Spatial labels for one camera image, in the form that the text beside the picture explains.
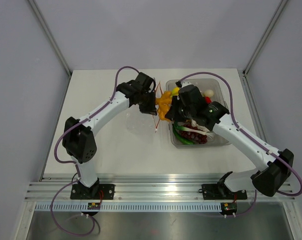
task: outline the plastic bin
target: plastic bin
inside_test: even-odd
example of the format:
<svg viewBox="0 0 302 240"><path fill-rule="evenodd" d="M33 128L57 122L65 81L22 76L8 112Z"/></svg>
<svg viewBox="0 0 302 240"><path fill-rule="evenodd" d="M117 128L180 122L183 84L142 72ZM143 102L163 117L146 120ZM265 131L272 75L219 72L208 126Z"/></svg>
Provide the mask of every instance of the plastic bin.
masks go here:
<svg viewBox="0 0 302 240"><path fill-rule="evenodd" d="M175 82L178 80L170 80L166 83L166 90L171 91L173 88L176 87ZM204 92L205 90L211 89L214 91L214 96L211 97L211 100L214 102L219 102L225 107L227 107L221 87L218 81L212 78L199 78L199 79L187 79L188 82L191 84L197 86L201 92ZM182 144L173 134L172 131L172 123L169 123L169 130L170 130L170 137L172 144L177 148L207 148L207 147L214 147L214 146L224 146L229 145L230 142L227 141L225 138L215 134L213 138L207 138L206 144L194 144L194 145L184 145Z"/></svg>

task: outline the gray wall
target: gray wall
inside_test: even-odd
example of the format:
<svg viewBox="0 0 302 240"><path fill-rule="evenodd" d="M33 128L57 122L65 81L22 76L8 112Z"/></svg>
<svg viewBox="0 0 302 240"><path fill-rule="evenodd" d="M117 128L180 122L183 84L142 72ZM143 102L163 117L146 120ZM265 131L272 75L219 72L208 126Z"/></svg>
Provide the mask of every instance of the gray wall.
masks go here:
<svg viewBox="0 0 302 240"><path fill-rule="evenodd" d="M288 4L249 82L268 139L294 152L294 167L302 177L302 0ZM302 196L298 201L302 208Z"/></svg>
<svg viewBox="0 0 302 240"><path fill-rule="evenodd" d="M24 0L0 0L0 240L38 180L67 76Z"/></svg>
<svg viewBox="0 0 302 240"><path fill-rule="evenodd" d="M244 68L280 0L37 0L72 69Z"/></svg>

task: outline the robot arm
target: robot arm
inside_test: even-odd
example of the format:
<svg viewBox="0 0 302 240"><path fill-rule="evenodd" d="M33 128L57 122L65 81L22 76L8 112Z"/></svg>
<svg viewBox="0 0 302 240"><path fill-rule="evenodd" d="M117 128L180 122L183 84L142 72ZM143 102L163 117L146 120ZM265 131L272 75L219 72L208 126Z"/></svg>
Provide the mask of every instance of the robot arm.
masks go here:
<svg viewBox="0 0 302 240"><path fill-rule="evenodd" d="M69 132L62 142L67 153L76 162L81 175L80 183L85 188L90 189L94 185L98 185L94 162L90 160L97 150L94 136L99 130L118 113L133 104L139 105L141 113L156 115L154 88L150 91L152 83L155 86L155 81L141 72L136 80L118 85L114 99L99 114L95 115L96 111L104 104L78 120L70 117L66 121L64 131L84 119L89 119ZM264 195L271 197L291 174L291 171L276 160L271 152L280 156L290 166L293 165L294 155L292 152L288 149L279 151L270 146L254 136L240 123L238 123L239 127L236 127L229 111L224 106L218 102L206 103L199 89L189 82L183 82L178 96L172 98L170 110L166 113L165 118L179 122L189 119L195 120L197 124L205 126L231 142L256 166L257 169L255 170L225 174L218 183L218 191L222 196L255 187ZM263 151L249 140L240 129L245 129L255 141L265 145L270 152Z"/></svg>
<svg viewBox="0 0 302 240"><path fill-rule="evenodd" d="M231 142L256 166L255 170L225 174L218 183L219 192L223 196L228 192L256 188L264 195L272 197L291 174L291 171L275 157L280 157L292 166L294 155L291 151L288 149L279 151L255 136L239 122L236 122L238 127L235 126L228 109L218 102L206 103L199 89L189 82L182 83L179 95L173 97L172 106L165 117L179 122L187 119L195 120L197 124ZM256 142L269 151L263 150Z"/></svg>
<svg viewBox="0 0 302 240"><path fill-rule="evenodd" d="M86 188L93 187L95 183L98 184L94 162L90 161L97 151L94 137L112 118L132 105L139 105L141 113L156 115L154 88L154 79L140 72L135 80L119 84L113 100L97 115L95 115L96 112L106 102L80 119L70 117L65 122L64 131L67 131L79 122L89 119L69 132L62 141L67 153L76 162L81 176L80 182Z"/></svg>

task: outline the yellow toy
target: yellow toy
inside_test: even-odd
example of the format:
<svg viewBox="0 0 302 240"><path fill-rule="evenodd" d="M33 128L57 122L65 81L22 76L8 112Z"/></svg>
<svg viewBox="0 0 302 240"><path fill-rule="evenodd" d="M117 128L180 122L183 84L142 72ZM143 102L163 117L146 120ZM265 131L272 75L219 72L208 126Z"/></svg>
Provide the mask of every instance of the yellow toy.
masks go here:
<svg viewBox="0 0 302 240"><path fill-rule="evenodd" d="M179 94L179 90L180 88L179 87L176 87L172 90L172 93L171 93L171 97L172 96L177 96Z"/></svg>
<svg viewBox="0 0 302 240"><path fill-rule="evenodd" d="M172 103L171 91L165 91L160 98L155 99L155 105L158 105L157 113L160 120L166 120L170 122L169 119L165 118L165 114L170 110Z"/></svg>

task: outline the orange object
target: orange object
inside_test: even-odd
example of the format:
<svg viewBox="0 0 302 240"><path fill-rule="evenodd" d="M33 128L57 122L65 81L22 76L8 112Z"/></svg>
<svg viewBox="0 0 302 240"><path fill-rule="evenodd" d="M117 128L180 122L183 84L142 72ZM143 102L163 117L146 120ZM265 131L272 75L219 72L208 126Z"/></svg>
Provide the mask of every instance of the orange object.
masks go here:
<svg viewBox="0 0 302 240"><path fill-rule="evenodd" d="M165 118L165 114L170 110L172 103L171 92L165 91L160 98L155 99L155 105L158 105L157 113L160 120L166 120L170 122L169 119Z"/></svg>

